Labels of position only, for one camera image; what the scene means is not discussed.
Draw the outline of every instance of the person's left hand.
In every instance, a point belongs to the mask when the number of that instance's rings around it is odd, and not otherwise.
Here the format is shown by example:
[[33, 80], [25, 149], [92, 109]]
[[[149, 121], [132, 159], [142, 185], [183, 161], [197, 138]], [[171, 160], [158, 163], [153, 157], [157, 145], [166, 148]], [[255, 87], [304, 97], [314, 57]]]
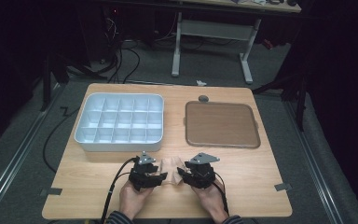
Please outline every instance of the person's left hand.
[[145, 205], [146, 198], [154, 188], [136, 190], [130, 180], [124, 184], [120, 191], [119, 212], [133, 220]]

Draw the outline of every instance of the striped sleeve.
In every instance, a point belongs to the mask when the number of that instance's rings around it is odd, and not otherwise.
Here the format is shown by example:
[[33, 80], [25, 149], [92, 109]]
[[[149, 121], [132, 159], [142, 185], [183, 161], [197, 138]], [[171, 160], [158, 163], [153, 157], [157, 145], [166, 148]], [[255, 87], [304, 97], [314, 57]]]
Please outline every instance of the striped sleeve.
[[132, 221], [126, 217], [126, 215], [114, 211], [109, 215], [109, 218], [106, 220], [106, 224], [133, 224]]
[[226, 219], [223, 224], [244, 224], [245, 222], [239, 216], [233, 216]]

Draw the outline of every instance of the hand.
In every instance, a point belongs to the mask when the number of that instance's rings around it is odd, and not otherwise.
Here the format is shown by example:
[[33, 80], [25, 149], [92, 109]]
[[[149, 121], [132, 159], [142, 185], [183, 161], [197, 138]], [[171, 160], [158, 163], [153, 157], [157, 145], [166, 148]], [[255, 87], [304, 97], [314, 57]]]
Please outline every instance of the hand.
[[120, 207], [118, 211], [133, 220], [144, 207], [146, 198], [152, 193], [153, 189], [141, 189], [138, 191], [133, 187], [130, 180], [127, 180], [120, 191]]
[[[215, 180], [214, 183], [223, 190], [223, 185]], [[197, 189], [191, 187], [197, 196], [199, 196], [202, 207], [210, 214], [214, 223], [221, 224], [228, 218], [228, 213], [225, 211], [222, 194], [215, 185], [211, 185], [206, 189]]]

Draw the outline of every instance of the metal rail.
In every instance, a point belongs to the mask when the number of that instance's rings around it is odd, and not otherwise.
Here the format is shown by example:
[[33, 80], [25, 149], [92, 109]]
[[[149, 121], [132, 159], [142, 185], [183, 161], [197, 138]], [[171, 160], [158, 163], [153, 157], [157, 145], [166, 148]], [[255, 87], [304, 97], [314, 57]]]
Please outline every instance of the metal rail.
[[326, 211], [326, 214], [328, 215], [330, 222], [334, 224], [344, 223], [342, 221], [340, 213], [338, 212], [330, 188], [325, 182], [324, 176], [322, 175], [318, 163], [316, 162], [315, 157], [313, 156], [312, 149], [310, 148], [307, 138], [305, 134], [298, 129], [298, 126], [296, 124], [296, 112], [293, 109], [292, 104], [290, 102], [282, 102], [282, 103], [287, 113], [291, 117], [290, 120], [292, 121], [292, 124], [296, 129], [298, 139], [301, 142], [303, 152], [306, 157], [307, 165], [310, 169], [310, 175], [312, 176], [313, 182], [315, 183], [315, 187], [318, 190], [319, 196], [321, 197], [322, 204], [324, 205], [324, 210]]
[[39, 112], [39, 115], [37, 116], [36, 120], [32, 124], [28, 133], [25, 135], [24, 139], [22, 140], [19, 148], [17, 149], [17, 152], [14, 154], [6, 170], [2, 173], [0, 177], [0, 202], [5, 196], [7, 189], [10, 187], [11, 182], [13, 181], [14, 177], [16, 177], [17, 172], [20, 170], [22, 163], [25, 161], [25, 158], [27, 157], [29, 151], [31, 150], [31, 145], [34, 141], [34, 137], [38, 133], [49, 110], [54, 105], [58, 96], [61, 95], [63, 89], [64, 86], [61, 86], [59, 84], [55, 85], [50, 104], [48, 105], [46, 110]]

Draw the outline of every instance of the white metal frame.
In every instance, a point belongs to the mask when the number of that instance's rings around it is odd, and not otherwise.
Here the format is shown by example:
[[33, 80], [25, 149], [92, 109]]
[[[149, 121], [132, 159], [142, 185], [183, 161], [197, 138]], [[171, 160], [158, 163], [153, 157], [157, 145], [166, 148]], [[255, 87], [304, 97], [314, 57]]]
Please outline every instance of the white metal frame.
[[228, 23], [208, 22], [208, 21], [189, 21], [182, 19], [182, 13], [178, 13], [177, 29], [176, 29], [176, 46], [173, 54], [172, 76], [179, 77], [180, 70], [180, 41], [181, 35], [199, 35], [206, 37], [246, 40], [244, 53], [240, 54], [243, 75], [247, 84], [252, 84], [252, 74], [249, 69], [248, 56], [251, 52], [252, 45], [255, 42], [258, 27], [261, 20], [255, 21], [253, 26], [235, 25]]

